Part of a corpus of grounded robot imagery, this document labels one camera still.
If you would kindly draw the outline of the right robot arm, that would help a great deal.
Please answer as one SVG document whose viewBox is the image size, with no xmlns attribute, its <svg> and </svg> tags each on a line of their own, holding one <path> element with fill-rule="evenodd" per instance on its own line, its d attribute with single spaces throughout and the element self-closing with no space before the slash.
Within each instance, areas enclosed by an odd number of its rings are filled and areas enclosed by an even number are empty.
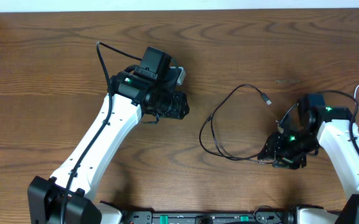
<svg viewBox="0 0 359 224">
<path fill-rule="evenodd" d="M 336 171 L 347 203 L 336 215 L 324 208 L 297 205 L 280 218 L 281 223 L 359 223 L 359 132 L 356 112 L 329 106 L 321 93 L 306 94 L 294 105 L 301 125 L 292 128 L 289 115 L 277 124 L 258 155 L 272 160 L 273 167 L 299 169 L 309 153 L 323 149 Z"/>
</svg>

